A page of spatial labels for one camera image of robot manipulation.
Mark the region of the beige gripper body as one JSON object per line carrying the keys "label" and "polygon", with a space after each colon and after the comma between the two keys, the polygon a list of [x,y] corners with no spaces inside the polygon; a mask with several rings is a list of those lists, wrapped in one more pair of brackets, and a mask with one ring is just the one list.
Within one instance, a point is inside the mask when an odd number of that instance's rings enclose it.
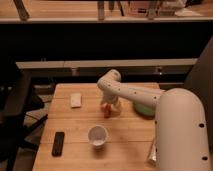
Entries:
{"label": "beige gripper body", "polygon": [[103,93],[101,105],[105,106],[109,104],[113,110],[119,110],[121,108],[121,103],[119,97],[109,93]]}

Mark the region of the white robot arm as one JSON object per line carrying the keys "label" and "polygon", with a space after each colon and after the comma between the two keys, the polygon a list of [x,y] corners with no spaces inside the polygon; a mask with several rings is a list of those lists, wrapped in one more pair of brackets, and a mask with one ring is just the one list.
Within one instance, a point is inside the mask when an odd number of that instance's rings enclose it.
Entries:
{"label": "white robot arm", "polygon": [[122,97],[155,110],[156,171],[211,171],[205,110],[193,92],[131,86],[115,69],[97,86],[106,103]]}

